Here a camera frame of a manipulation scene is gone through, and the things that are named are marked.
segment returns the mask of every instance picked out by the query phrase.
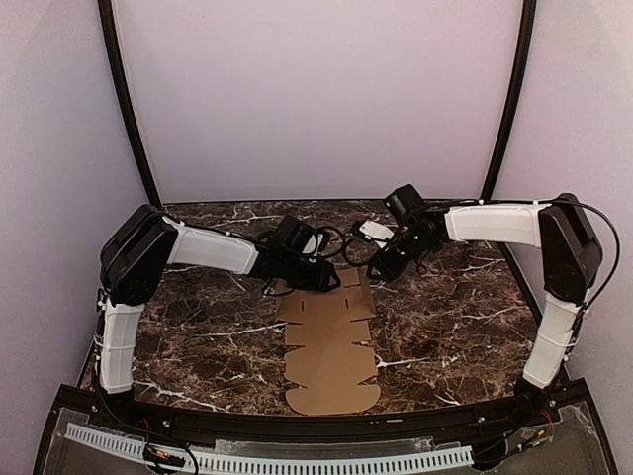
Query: black metal frame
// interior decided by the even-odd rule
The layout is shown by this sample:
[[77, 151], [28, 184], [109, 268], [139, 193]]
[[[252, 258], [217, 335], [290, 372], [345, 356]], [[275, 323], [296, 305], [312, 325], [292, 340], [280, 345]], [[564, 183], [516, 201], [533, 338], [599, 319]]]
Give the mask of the black metal frame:
[[491, 164], [488, 168], [486, 180], [484, 181], [484, 188], [482, 189], [481, 198], [483, 200], [490, 200], [493, 197], [498, 175], [501, 172], [501, 165], [505, 157], [505, 150], [507, 149], [507, 143], [510, 139], [514, 115], [516, 114], [518, 99], [521, 95], [521, 87], [523, 86], [523, 77], [525, 76], [527, 56], [530, 51], [535, 15], [536, 0], [523, 0], [521, 26], [518, 32], [512, 75], [510, 76], [510, 84], [507, 88], [507, 97], [505, 98], [505, 106], [503, 107], [503, 115], [501, 116], [501, 123], [498, 128], [493, 157], [491, 158]]
[[[585, 380], [562, 384], [553, 394], [556, 408], [586, 402], [600, 439], [604, 458], [612, 475], [617, 475], [604, 427]], [[505, 418], [513, 409], [513, 399], [504, 398], [461, 407], [379, 416], [304, 418], [245, 416], [169, 408], [134, 402], [135, 412], [143, 414], [161, 434], [194, 445], [213, 446], [217, 439], [279, 443], [350, 443], [433, 437], [435, 444], [460, 441], [465, 445], [487, 446], [511, 429]], [[116, 428], [105, 415], [94, 413], [99, 407], [95, 393], [62, 385], [48, 413], [34, 468], [44, 470], [45, 456], [54, 432], [59, 410], [67, 408], [90, 416], [97, 426]], [[551, 410], [556, 420], [556, 409]], [[169, 421], [168, 427], [162, 423]], [[545, 424], [545, 419], [537, 424]]]
[[[145, 193], [149, 203], [160, 209], [162, 207], [160, 196], [156, 188], [156, 183], [151, 174], [151, 168], [147, 160], [147, 154], [142, 144], [140, 132], [138, 130], [138, 122], [136, 120], [135, 110], [126, 79], [123, 61], [121, 57], [121, 49], [117, 36], [117, 26], [114, 19], [112, 0], [98, 0], [99, 12], [101, 14], [101, 24], [103, 27], [103, 36], [110, 61], [110, 69], [112, 70], [112, 78], [117, 90], [119, 105], [121, 107], [121, 115], [123, 116], [128, 132], [128, 138], [132, 151], [135, 156], [136, 167], [140, 174]], [[530, 41], [532, 38], [532, 29], [534, 27], [534, 17], [536, 12], [536, 0], [523, 0], [523, 11], [521, 14], [521, 23], [518, 33], [518, 41], [516, 44], [516, 53], [514, 56], [514, 64], [510, 75], [509, 86], [507, 89], [507, 97], [505, 106], [501, 116], [501, 122], [498, 129], [497, 141], [495, 149], [489, 165], [484, 188], [482, 189], [481, 198], [490, 199], [493, 196], [495, 186], [503, 157], [509, 141], [514, 115], [518, 105], [521, 87], [523, 85], [523, 76], [527, 65], [527, 56], [530, 49]]]
[[145, 148], [142, 145], [140, 131], [138, 130], [138, 122], [136, 121], [135, 109], [132, 105], [132, 97], [128, 88], [128, 81], [123, 67], [121, 58], [121, 49], [119, 48], [119, 38], [117, 36], [117, 26], [115, 22], [114, 12], [112, 9], [112, 0], [98, 0], [99, 14], [101, 15], [101, 26], [103, 28], [103, 39], [106, 44], [106, 52], [110, 61], [110, 70], [112, 71], [112, 79], [117, 90], [117, 98], [119, 99], [119, 107], [121, 108], [121, 116], [126, 125], [130, 146], [135, 156], [136, 167], [142, 180], [142, 186], [149, 203], [156, 208], [162, 208], [158, 189], [154, 177], [151, 174], [149, 161]]

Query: cardboard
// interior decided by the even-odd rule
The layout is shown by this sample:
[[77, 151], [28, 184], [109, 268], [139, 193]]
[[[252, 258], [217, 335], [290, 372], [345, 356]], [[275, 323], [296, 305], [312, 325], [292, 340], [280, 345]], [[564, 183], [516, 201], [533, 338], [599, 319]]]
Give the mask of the cardboard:
[[277, 319], [286, 325], [286, 379], [302, 388], [286, 392], [291, 408], [309, 416], [359, 413], [380, 398], [367, 319], [376, 316], [369, 283], [358, 270], [338, 272], [341, 286], [328, 293], [296, 291], [278, 301]]

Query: black cable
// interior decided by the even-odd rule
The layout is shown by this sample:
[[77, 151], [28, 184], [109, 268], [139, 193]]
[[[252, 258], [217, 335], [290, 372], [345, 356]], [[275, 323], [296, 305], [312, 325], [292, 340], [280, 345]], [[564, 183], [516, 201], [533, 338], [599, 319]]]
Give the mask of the black cable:
[[560, 199], [553, 199], [553, 200], [489, 200], [489, 201], [480, 201], [480, 202], [475, 202], [473, 203], [471, 200], [466, 200], [461, 202], [461, 204], [469, 204], [469, 205], [473, 205], [473, 206], [478, 206], [478, 205], [538, 205], [538, 204], [544, 204], [544, 205], [565, 205], [565, 206], [575, 206], [577, 208], [582, 208], [588, 211], [591, 211], [592, 213], [596, 214], [597, 216], [599, 216], [610, 228], [611, 233], [613, 234], [613, 240], [615, 241], [615, 257], [613, 259], [613, 265], [611, 266], [611, 270], [609, 271], [609, 273], [607, 274], [606, 278], [604, 279], [604, 281], [602, 282], [602, 285], [600, 285], [600, 287], [598, 288], [598, 290], [595, 291], [595, 293], [593, 294], [593, 296], [585, 303], [582, 305], [582, 308], [579, 312], [579, 315], [582, 316], [584, 315], [587, 310], [589, 309], [589, 307], [591, 307], [593, 305], [593, 303], [595, 302], [595, 300], [599, 297], [599, 295], [604, 291], [604, 289], [606, 288], [606, 286], [609, 284], [609, 282], [611, 281], [611, 279], [613, 278], [613, 275], [615, 274], [615, 271], [617, 270], [617, 267], [620, 263], [620, 258], [621, 258], [621, 254], [622, 254], [622, 245], [621, 245], [621, 241], [620, 241], [620, 234], [618, 233], [617, 229], [615, 228], [615, 225], [611, 222], [611, 220], [604, 214], [601, 212], [601, 210], [599, 210], [598, 208], [595, 208], [591, 205], [588, 205], [586, 203], [578, 203], [575, 201], [568, 201], [568, 200], [560, 200]]
[[490, 452], [491, 450], [493, 450], [494, 448], [500, 446], [502, 443], [506, 442], [509, 438], [511, 438], [513, 435], [515, 435], [517, 432], [520, 431], [520, 428], [513, 430], [512, 432], [510, 432], [508, 435], [504, 435], [503, 438], [501, 440], [498, 440], [497, 442], [495, 442], [494, 444], [492, 444], [490, 447], [485, 448], [484, 450], [481, 450], [479, 452], [477, 452], [476, 454], [474, 454], [474, 458], [477, 458], [479, 456], [481, 456], [483, 453], [486, 452]]
[[347, 242], [347, 239], [345, 238], [345, 233], [341, 231], [339, 228], [335, 228], [334, 226], [327, 225], [327, 226], [321, 226], [320, 228], [316, 228], [317, 233], [320, 233], [323, 231], [332, 231], [335, 234], [337, 234], [341, 240], [340, 247], [335, 252], [331, 252], [330, 254], [323, 254], [320, 256], [322, 259], [332, 259], [333, 257], [336, 257], [338, 254], [343, 252], [343, 248], [345, 247], [345, 243]]
[[534, 433], [534, 435], [532, 435], [531, 437], [529, 437], [527, 440], [521, 442], [515, 449], [511, 450], [510, 452], [508, 452], [506, 455], [503, 455], [499, 458], [494, 458], [492, 460], [477, 460], [477, 457], [481, 456], [482, 453], [486, 453], [489, 450], [492, 450], [493, 448], [495, 448], [496, 446], [498, 446], [500, 443], [505, 442], [506, 440], [508, 440], [510, 437], [512, 437], [514, 434], [516, 434], [519, 431], [519, 429], [515, 430], [514, 432], [510, 433], [507, 436], [504, 436], [502, 440], [498, 441], [497, 443], [491, 445], [490, 447], [488, 447], [485, 450], [482, 450], [481, 452], [477, 453], [476, 455], [474, 455], [474, 459], [476, 462], [478, 463], [486, 463], [486, 464], [492, 464], [492, 463], [499, 463], [499, 462], [503, 462], [504, 460], [507, 460], [509, 457], [516, 455], [517, 453], [522, 453], [522, 452], [526, 452], [527, 450], [529, 450], [530, 448], [534, 448], [540, 445], [540, 443], [533, 443], [535, 440], [537, 440], [539, 437], [542, 437], [545, 434], [545, 430], [539, 430], [536, 433]]
[[151, 430], [147, 430], [146, 428], [138, 428], [138, 427], [134, 427], [134, 426], [130, 426], [129, 424], [124, 423], [123, 421], [121, 421], [121, 419], [119, 419], [115, 413], [112, 412], [112, 410], [110, 409], [110, 407], [108, 406], [108, 404], [106, 403], [106, 399], [103, 396], [103, 393], [101, 391], [98, 392], [99, 394], [99, 399], [101, 400], [101, 404], [104, 407], [104, 409], [106, 410], [106, 412], [110, 415], [110, 417], [112, 419], [114, 419], [119, 425], [127, 428], [128, 430], [132, 430], [134, 432], [137, 433], [142, 433], [144, 435], [149, 435], [151, 437], [154, 438], [161, 438], [169, 443], [173, 443], [174, 445], [176, 445], [179, 448], [182, 448], [185, 452], [187, 452], [187, 455], [189, 455], [189, 457], [191, 458], [192, 462], [194, 463], [194, 475], [198, 475], [200, 473], [200, 466], [198, 465], [198, 460], [196, 460], [196, 456], [193, 454], [193, 452], [190, 450], [190, 448], [182, 443], [179, 442], [178, 440], [175, 440], [171, 437], [168, 437], [167, 435], [163, 435], [161, 433], [158, 432], [154, 432]]
[[343, 246], [342, 250], [341, 250], [341, 255], [343, 256], [343, 259], [345, 260], [345, 262], [347, 262], [349, 265], [351, 265], [352, 267], [363, 267], [364, 265], [367, 265], [371, 262], [372, 257], [370, 257], [369, 259], [363, 261], [363, 262], [354, 262], [353, 260], [351, 260], [349, 258], [349, 256], [347, 255], [347, 249], [348, 247], [353, 243], [356, 242], [357, 240], [365, 240], [365, 239], [361, 239], [360, 237], [353, 237], [352, 239], [350, 239], [348, 242], [345, 243], [345, 245]]
[[264, 297], [284, 297], [286, 295], [290, 295], [292, 294], [296, 289], [288, 289], [285, 290], [284, 292], [279, 292], [278, 294], [270, 294], [267, 292], [268, 289], [270, 289], [271, 285], [273, 283], [273, 279], [268, 279], [268, 281], [264, 284], [263, 289], [261, 289], [261, 294]]
[[576, 202], [567, 201], [567, 200], [556, 200], [556, 199], [555, 200], [542, 201], [542, 202], [539, 202], [539, 203], [552, 203], [552, 204], [560, 204], [560, 205], [571, 205], [571, 206], [576, 206], [576, 207], [583, 208], [585, 210], [591, 211], [592, 213], [595, 213], [596, 215], [601, 217], [602, 220], [609, 226], [609, 228], [611, 229], [611, 232], [613, 233], [613, 239], [615, 241], [615, 257], [613, 259], [613, 265], [611, 266], [611, 270], [607, 274], [606, 278], [602, 282], [602, 285], [595, 291], [595, 293], [593, 294], [593, 297], [591, 297], [589, 299], [589, 301], [586, 304], [583, 305], [583, 308], [581, 309], [581, 315], [583, 315], [588, 310], [588, 308], [591, 305], [593, 305], [593, 303], [599, 297], [599, 295], [604, 291], [606, 286], [609, 284], [609, 282], [613, 278], [613, 275], [615, 274], [615, 271], [617, 270], [617, 266], [620, 263], [620, 257], [621, 257], [621, 254], [622, 254], [622, 245], [621, 245], [621, 241], [620, 241], [620, 235], [618, 234], [617, 229], [615, 228], [615, 225], [611, 222], [611, 220], [609, 220], [608, 217], [604, 213], [601, 212], [601, 210], [599, 210], [598, 208], [594, 208], [591, 205], [587, 205], [585, 203], [576, 203]]

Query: white cable tie strip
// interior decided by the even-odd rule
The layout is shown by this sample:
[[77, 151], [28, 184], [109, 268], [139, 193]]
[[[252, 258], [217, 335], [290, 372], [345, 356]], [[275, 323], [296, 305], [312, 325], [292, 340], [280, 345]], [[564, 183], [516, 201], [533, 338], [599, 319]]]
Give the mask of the white cable tie strip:
[[125, 346], [109, 346], [109, 345], [101, 345], [101, 347], [106, 351], [118, 351], [123, 349], [135, 349], [136, 344], [128, 344]]
[[[145, 442], [103, 432], [91, 427], [69, 423], [65, 438], [132, 462], [145, 463], [142, 458]], [[162, 447], [166, 452], [185, 459], [183, 468], [169, 467], [193, 473], [194, 465], [186, 452]], [[192, 449], [201, 474], [226, 475], [414, 475], [450, 468], [468, 467], [474, 463], [471, 446], [388, 457], [331, 460], [267, 459], [220, 455]]]
[[543, 338], [545, 341], [548, 341], [549, 343], [552, 343], [554, 346], [557, 346], [559, 348], [570, 348], [572, 346], [576, 346], [578, 344], [577, 341], [574, 341], [573, 343], [558, 343], [557, 341], [555, 341], [554, 339], [550, 338], [549, 336], [546, 336], [545, 334], [543, 334], [542, 332], [538, 332], [537, 336], [540, 338]]

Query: wire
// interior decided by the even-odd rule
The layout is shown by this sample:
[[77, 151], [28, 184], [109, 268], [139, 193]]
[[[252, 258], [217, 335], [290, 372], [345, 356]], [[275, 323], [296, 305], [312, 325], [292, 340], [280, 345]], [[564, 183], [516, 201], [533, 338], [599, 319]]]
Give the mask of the wire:
[[198, 465], [198, 460], [196, 460], [195, 455], [193, 454], [193, 452], [191, 451], [191, 449], [184, 443], [179, 442], [178, 440], [174, 440], [171, 437], [168, 437], [167, 435], [163, 435], [161, 433], [157, 433], [157, 432], [152, 432], [151, 430], [148, 430], [146, 428], [138, 428], [138, 427], [134, 427], [134, 426], [130, 426], [129, 424], [124, 423], [123, 421], [121, 421], [121, 419], [119, 419], [115, 413], [112, 412], [112, 410], [110, 409], [110, 407], [108, 406], [108, 404], [106, 403], [106, 399], [103, 396], [103, 393], [101, 391], [98, 392], [99, 394], [99, 399], [101, 400], [101, 404], [104, 407], [104, 409], [106, 410], [106, 412], [110, 415], [110, 417], [112, 419], [114, 419], [117, 424], [123, 426], [124, 428], [127, 428], [129, 430], [132, 430], [134, 432], [140, 432], [143, 433], [146, 437], [149, 437], [150, 435], [154, 438], [161, 438], [167, 442], [173, 443], [174, 445], [176, 445], [179, 448], [182, 448], [185, 452], [187, 452], [187, 455], [189, 455], [189, 457], [191, 458], [193, 464], [194, 464], [194, 475], [198, 475], [200, 473], [200, 466]]
[[604, 213], [602, 213], [601, 210], [599, 210], [598, 208], [587, 205], [585, 203], [576, 203], [576, 202], [567, 201], [567, 200], [548, 200], [548, 201], [542, 201], [540, 203], [571, 205], [571, 206], [576, 206], [578, 208], [583, 208], [585, 210], [591, 211], [592, 213], [595, 213], [600, 218], [602, 218], [602, 220], [609, 226], [609, 228], [611, 229], [611, 232], [613, 233], [613, 239], [615, 241], [615, 257], [613, 259], [613, 265], [611, 267], [611, 270], [607, 274], [606, 278], [602, 282], [602, 285], [595, 291], [595, 293], [593, 294], [593, 297], [591, 297], [591, 299], [589, 299], [589, 301], [585, 305], [583, 305], [581, 309], [581, 313], [580, 313], [580, 315], [583, 315], [588, 310], [588, 308], [591, 307], [591, 305], [593, 305], [593, 303], [600, 296], [600, 294], [604, 291], [606, 286], [609, 284], [609, 282], [613, 278], [615, 271], [617, 270], [617, 267], [620, 263], [621, 253], [622, 253], [620, 235], [618, 234], [617, 229], [615, 228], [615, 225], [611, 222], [611, 220], [609, 220], [609, 218]]
[[519, 431], [520, 431], [520, 428], [518, 428], [516, 430], [513, 430], [512, 432], [509, 432], [507, 435], [504, 435], [501, 440], [498, 440], [497, 442], [495, 442], [490, 447], [485, 448], [484, 450], [481, 450], [481, 451], [477, 452], [474, 455], [474, 457], [477, 458], [477, 457], [481, 456], [483, 453], [490, 452], [492, 449], [494, 449], [494, 448], [500, 446], [502, 443], [506, 442], [509, 438], [511, 438], [513, 435], [515, 435]]
[[349, 246], [353, 243], [356, 242], [357, 240], [364, 240], [361, 239], [359, 237], [353, 237], [352, 239], [350, 239], [348, 242], [345, 243], [345, 245], [343, 246], [343, 249], [341, 251], [341, 255], [343, 256], [343, 259], [345, 260], [345, 262], [347, 262], [349, 265], [351, 265], [352, 267], [363, 267], [364, 265], [367, 265], [371, 262], [372, 257], [370, 257], [369, 259], [363, 261], [363, 262], [354, 262], [349, 255], [347, 255], [347, 249], [349, 248]]
[[261, 293], [264, 297], [284, 297], [286, 295], [292, 294], [296, 290], [296, 289], [288, 289], [288, 290], [285, 290], [284, 292], [279, 292], [278, 294], [275, 294], [275, 293], [271, 294], [268, 292], [268, 289], [271, 288], [273, 280], [274, 279], [268, 279], [266, 283], [264, 284], [263, 289], [261, 289]]
[[611, 229], [611, 233], [613, 234], [613, 240], [615, 241], [615, 257], [613, 259], [613, 265], [611, 266], [611, 270], [609, 271], [609, 273], [607, 274], [606, 278], [604, 279], [604, 281], [602, 282], [602, 285], [600, 285], [600, 287], [595, 291], [595, 293], [593, 294], [593, 296], [584, 304], [582, 304], [581, 306], [581, 310], [579, 311], [579, 317], [582, 317], [587, 310], [589, 309], [589, 307], [591, 307], [593, 305], [593, 303], [595, 302], [595, 300], [600, 296], [600, 294], [604, 291], [604, 289], [606, 288], [606, 286], [611, 282], [611, 279], [613, 278], [613, 275], [615, 274], [615, 271], [617, 270], [617, 267], [620, 263], [620, 258], [621, 258], [621, 253], [622, 253], [622, 245], [621, 245], [621, 241], [620, 241], [620, 235], [617, 232], [617, 229], [615, 228], [615, 225], [611, 222], [611, 220], [604, 214], [601, 212], [601, 210], [599, 210], [598, 208], [595, 208], [591, 205], [588, 205], [586, 203], [579, 203], [576, 201], [569, 201], [569, 200], [563, 200], [563, 199], [558, 199], [555, 198], [553, 200], [541, 200], [541, 201], [527, 201], [527, 200], [490, 200], [490, 201], [479, 201], [476, 203], [473, 203], [472, 201], [462, 201], [459, 202], [461, 204], [471, 204], [471, 205], [475, 205], [477, 206], [478, 204], [482, 204], [482, 205], [539, 205], [539, 204], [550, 204], [550, 205], [565, 205], [565, 206], [574, 206], [577, 208], [582, 208], [584, 210], [588, 210], [591, 211], [592, 213], [598, 215]]
[[327, 231], [332, 231], [334, 233], [336, 233], [341, 240], [341, 244], [340, 247], [335, 251], [335, 252], [331, 252], [330, 254], [323, 254], [320, 257], [322, 259], [332, 259], [333, 257], [336, 257], [338, 254], [340, 254], [341, 252], [343, 252], [343, 249], [345, 248], [345, 244], [347, 243], [347, 239], [345, 238], [345, 233], [343, 231], [341, 231], [339, 228], [335, 228], [334, 226], [321, 226], [320, 228], [316, 228], [316, 232], [317, 233], [322, 233], [322, 232], [327, 232]]
[[543, 416], [545, 416], [545, 419], [547, 419], [547, 421], [550, 423], [550, 430], [552, 431], [552, 438], [553, 438], [554, 435], [556, 434], [556, 430], [554, 429], [554, 421], [552, 420], [552, 416], [550, 416], [550, 413], [548, 413], [545, 410], [543, 410]]

